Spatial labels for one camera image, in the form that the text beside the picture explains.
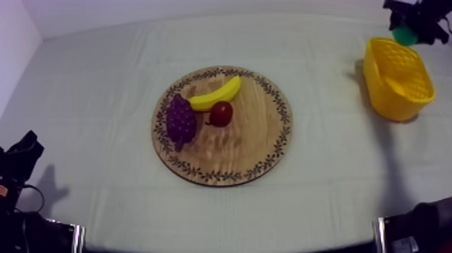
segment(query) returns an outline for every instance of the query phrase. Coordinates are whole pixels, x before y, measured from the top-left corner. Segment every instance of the round wooden tray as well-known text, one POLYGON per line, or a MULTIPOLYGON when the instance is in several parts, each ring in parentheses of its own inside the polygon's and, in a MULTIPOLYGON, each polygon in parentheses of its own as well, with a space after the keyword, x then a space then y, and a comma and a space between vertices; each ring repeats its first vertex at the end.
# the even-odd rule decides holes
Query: round wooden tray
POLYGON ((281 160, 291 141, 292 112, 284 94, 267 78, 241 67, 216 66, 173 83, 157 103, 152 126, 155 151, 172 172, 196 184, 234 186, 259 178, 281 160), (195 138, 175 152, 165 125, 173 96, 207 94, 236 75, 241 88, 231 101, 231 123, 224 128, 205 125, 209 113, 198 113, 195 138))

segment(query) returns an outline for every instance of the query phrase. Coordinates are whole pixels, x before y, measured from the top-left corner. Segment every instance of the decorative border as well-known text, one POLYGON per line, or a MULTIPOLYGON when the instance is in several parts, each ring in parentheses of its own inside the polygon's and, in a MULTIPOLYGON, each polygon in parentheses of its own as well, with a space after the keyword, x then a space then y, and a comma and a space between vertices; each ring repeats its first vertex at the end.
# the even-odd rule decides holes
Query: decorative border
POLYGON ((288 136, 291 133, 291 117, 287 110, 287 105, 285 101, 281 98, 279 90, 275 89, 272 84, 270 84, 265 77, 255 75, 252 71, 246 71, 241 69, 220 69, 216 68, 215 70, 208 70, 201 74, 193 75, 192 77, 187 77, 177 85, 172 85, 166 92, 165 97, 162 99, 160 103, 159 110, 157 111, 156 117, 157 120, 155 122, 154 132, 157 134, 157 140, 160 142, 163 147, 163 151, 166 155, 169 155, 173 152, 173 143, 170 141, 165 129, 165 115, 168 106, 170 105, 171 99, 179 93, 184 87, 190 85, 193 81, 198 81, 201 79, 216 77, 217 75, 224 74, 226 76, 240 76, 240 77, 248 77, 252 78, 256 81, 256 83, 262 87, 266 94, 273 98, 273 102, 277 105, 276 110, 280 115, 280 121, 283 123, 282 130, 280 131, 280 135, 276 140, 276 143, 273 145, 274 149, 272 153, 267 154, 265 160, 259 161, 252 169, 246 171, 245 174, 242 175, 241 172, 221 172, 214 171, 211 172, 202 172, 201 168, 192 167, 190 163, 186 161, 179 160, 177 155, 170 155, 168 158, 169 164, 180 169, 181 173, 184 173, 187 176, 200 176, 204 183, 208 183, 210 181, 219 182, 225 180, 232 180, 234 182, 240 183, 240 180, 246 178, 248 181, 261 176, 264 172, 267 172, 271 169, 275 162, 278 161, 278 158, 284 155, 284 146, 286 146, 289 142, 288 136))

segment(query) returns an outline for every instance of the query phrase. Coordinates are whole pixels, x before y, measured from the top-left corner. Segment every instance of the plastic fruit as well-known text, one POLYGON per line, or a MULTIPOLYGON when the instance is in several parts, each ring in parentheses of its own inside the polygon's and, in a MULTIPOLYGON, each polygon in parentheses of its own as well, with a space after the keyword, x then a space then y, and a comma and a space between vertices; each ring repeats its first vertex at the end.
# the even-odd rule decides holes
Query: plastic fruit
POLYGON ((226 127, 232 120, 233 109, 229 102, 220 101, 214 104, 211 108, 211 115, 209 122, 215 127, 226 127))
POLYGON ((166 132, 177 152, 196 135, 196 115, 190 103, 176 94, 166 110, 166 132))
POLYGON ((188 101, 193 110, 197 112, 208 112, 217 102, 231 101, 234 99, 240 89, 240 85, 240 77, 235 76, 216 91, 206 95, 194 96, 188 101))

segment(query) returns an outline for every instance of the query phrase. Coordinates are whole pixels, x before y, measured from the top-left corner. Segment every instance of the green object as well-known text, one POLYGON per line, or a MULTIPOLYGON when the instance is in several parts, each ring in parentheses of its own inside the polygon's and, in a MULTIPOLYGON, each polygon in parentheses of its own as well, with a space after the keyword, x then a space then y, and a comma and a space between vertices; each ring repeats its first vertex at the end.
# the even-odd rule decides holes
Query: green object
POLYGON ((412 46, 418 42, 418 35, 407 26, 399 26, 392 31, 394 40, 402 46, 412 46))

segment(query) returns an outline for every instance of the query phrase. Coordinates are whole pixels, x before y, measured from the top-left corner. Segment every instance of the white wall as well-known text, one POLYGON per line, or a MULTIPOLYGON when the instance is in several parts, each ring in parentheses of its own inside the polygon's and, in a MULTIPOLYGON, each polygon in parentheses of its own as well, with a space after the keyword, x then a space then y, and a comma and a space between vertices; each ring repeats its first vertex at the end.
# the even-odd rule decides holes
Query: white wall
POLYGON ((383 0, 24 0, 44 38, 141 20, 300 12, 387 24, 383 0))
POLYGON ((0 1, 0 117, 42 37, 20 0, 0 1))

